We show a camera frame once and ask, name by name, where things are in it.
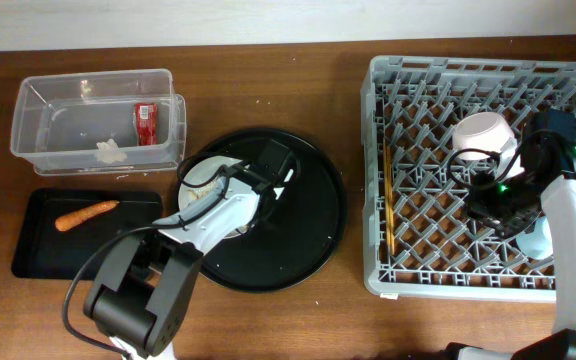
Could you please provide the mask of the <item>pile of peanut shells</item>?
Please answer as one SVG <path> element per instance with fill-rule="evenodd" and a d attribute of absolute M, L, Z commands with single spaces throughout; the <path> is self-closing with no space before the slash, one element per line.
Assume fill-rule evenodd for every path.
<path fill-rule="evenodd" d="M 202 197 L 202 195 L 195 190 L 189 190 L 187 194 L 190 202 L 198 200 Z"/>

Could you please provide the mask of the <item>pink bowl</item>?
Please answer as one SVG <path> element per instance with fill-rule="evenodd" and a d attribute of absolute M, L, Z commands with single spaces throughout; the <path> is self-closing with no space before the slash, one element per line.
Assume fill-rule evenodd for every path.
<path fill-rule="evenodd" d="M 478 149 L 501 153 L 517 140 L 506 119 L 495 112 L 481 112 L 461 120 L 452 134 L 454 150 Z"/>

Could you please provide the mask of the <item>red snack wrapper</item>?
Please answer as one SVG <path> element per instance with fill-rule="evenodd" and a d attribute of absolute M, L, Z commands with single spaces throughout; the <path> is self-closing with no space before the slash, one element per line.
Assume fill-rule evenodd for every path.
<path fill-rule="evenodd" d="M 155 103 L 137 103 L 134 107 L 135 130 L 139 146 L 157 144 L 157 115 Z"/>

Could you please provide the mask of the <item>orange carrot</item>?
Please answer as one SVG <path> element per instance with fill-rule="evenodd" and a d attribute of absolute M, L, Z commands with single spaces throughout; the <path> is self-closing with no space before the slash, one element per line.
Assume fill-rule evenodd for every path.
<path fill-rule="evenodd" d="M 119 201 L 110 200 L 68 213 L 56 219 L 55 228 L 60 232 L 69 231 L 98 215 L 113 210 L 118 205 Z"/>

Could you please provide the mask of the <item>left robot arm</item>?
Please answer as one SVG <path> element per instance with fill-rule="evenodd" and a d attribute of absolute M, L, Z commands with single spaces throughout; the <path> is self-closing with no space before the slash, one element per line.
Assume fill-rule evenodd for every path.
<path fill-rule="evenodd" d="M 124 359 L 173 358 L 204 257 L 229 234 L 252 229 L 299 170 L 274 140 L 252 160 L 204 155 L 179 178 L 190 198 L 178 212 L 104 244 L 83 312 L 109 337 L 105 349 Z"/>

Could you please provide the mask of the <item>pile of white rice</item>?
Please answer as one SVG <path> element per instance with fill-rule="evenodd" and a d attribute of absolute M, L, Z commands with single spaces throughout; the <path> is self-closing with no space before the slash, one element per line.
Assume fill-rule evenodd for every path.
<path fill-rule="evenodd" d="M 208 183 L 207 185 L 201 187 L 199 189 L 199 192 L 204 195 L 206 193 L 211 192 L 212 190 L 214 190 L 219 184 L 219 181 L 217 179 L 211 181 L 210 183 Z"/>

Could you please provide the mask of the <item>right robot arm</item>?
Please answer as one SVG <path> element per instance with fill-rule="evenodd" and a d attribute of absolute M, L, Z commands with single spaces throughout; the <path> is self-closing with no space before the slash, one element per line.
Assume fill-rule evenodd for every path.
<path fill-rule="evenodd" d="M 547 222 L 555 266 L 556 316 L 552 335 L 514 353 L 514 359 L 576 359 L 576 118 L 549 109 L 533 115 L 515 136 L 505 118 L 482 112 L 455 127 L 456 159 L 492 159 L 492 175 L 466 184 L 467 215 L 502 238 Z"/>

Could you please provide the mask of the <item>grey plate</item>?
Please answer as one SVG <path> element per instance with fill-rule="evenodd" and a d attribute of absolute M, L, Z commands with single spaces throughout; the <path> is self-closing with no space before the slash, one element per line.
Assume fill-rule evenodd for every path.
<path fill-rule="evenodd" d="M 227 156 L 210 156 L 200 160 L 181 176 L 178 206 L 185 228 L 169 231 L 179 243 L 197 243 L 215 234 L 225 239 L 245 234 L 256 210 L 258 195 L 248 179 L 240 160 Z M 217 179 L 218 186 L 202 195 L 199 189 Z M 202 197 L 189 201 L 187 192 L 195 190 Z"/>

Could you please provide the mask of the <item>white tissue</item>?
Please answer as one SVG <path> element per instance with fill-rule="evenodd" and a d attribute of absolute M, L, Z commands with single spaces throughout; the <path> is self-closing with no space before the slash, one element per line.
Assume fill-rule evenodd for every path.
<path fill-rule="evenodd" d="M 105 142 L 97 142 L 97 151 L 95 158 L 103 164 L 113 164 L 123 162 L 127 159 L 127 154 L 119 149 L 119 146 L 113 139 Z"/>

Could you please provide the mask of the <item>blue cup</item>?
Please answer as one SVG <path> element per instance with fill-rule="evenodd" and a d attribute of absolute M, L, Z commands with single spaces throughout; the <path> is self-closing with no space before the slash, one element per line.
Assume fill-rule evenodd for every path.
<path fill-rule="evenodd" d="M 526 231 L 519 234 L 515 241 L 519 250 L 526 256 L 543 260 L 553 254 L 553 242 L 546 217 L 538 218 Z"/>

